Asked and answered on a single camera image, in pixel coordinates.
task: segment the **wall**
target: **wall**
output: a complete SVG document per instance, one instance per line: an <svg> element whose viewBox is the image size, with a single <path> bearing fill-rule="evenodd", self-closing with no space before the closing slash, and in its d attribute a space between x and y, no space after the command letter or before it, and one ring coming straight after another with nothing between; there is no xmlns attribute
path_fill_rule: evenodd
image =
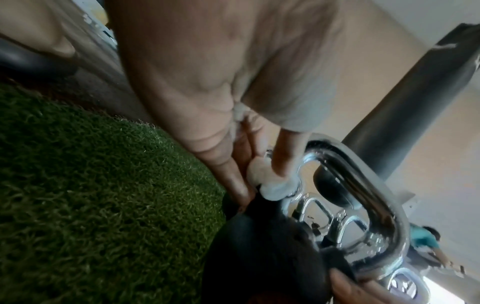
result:
<svg viewBox="0 0 480 304"><path fill-rule="evenodd" d="M317 132L343 139L426 52L389 15L366 0L349 0L344 69L331 115ZM436 227L454 261L480 277L480 94L466 89L422 137L388 181L422 201L411 220ZM315 166L306 169L307 188ZM452 281L461 296L480 302L480 288Z"/></svg>

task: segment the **artificial turf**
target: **artificial turf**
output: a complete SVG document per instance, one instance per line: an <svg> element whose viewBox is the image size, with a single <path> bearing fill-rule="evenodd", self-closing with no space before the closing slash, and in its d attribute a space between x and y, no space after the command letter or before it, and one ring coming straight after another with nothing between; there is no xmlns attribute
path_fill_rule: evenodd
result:
<svg viewBox="0 0 480 304"><path fill-rule="evenodd" d="M0 303L199 302L222 194L159 129L0 85Z"/></svg>

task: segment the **person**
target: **person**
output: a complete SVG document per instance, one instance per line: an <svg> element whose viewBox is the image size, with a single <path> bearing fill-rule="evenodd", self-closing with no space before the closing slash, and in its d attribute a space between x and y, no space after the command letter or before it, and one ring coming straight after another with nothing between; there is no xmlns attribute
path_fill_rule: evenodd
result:
<svg viewBox="0 0 480 304"><path fill-rule="evenodd" d="M105 8L127 78L155 123L240 210L255 196L246 170L267 149L266 120L280 126L274 173L295 174L335 94L340 0L106 0ZM382 303L378 294L336 295Z"/></svg>
<svg viewBox="0 0 480 304"><path fill-rule="evenodd" d="M465 268L463 266L455 265L440 249L440 233L432 227L429 226L417 226L410 223L410 245L414 250L421 250L422 247L426 247L431 250L435 258L442 264L445 268L451 268L455 271L465 274Z"/></svg>

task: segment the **fingernail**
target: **fingernail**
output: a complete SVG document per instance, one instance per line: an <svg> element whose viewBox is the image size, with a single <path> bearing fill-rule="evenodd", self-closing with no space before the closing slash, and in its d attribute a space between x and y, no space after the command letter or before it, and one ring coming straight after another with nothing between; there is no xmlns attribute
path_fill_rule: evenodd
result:
<svg viewBox="0 0 480 304"><path fill-rule="evenodd" d="M337 269L330 270L331 286L335 293L344 295L352 292L350 279Z"/></svg>

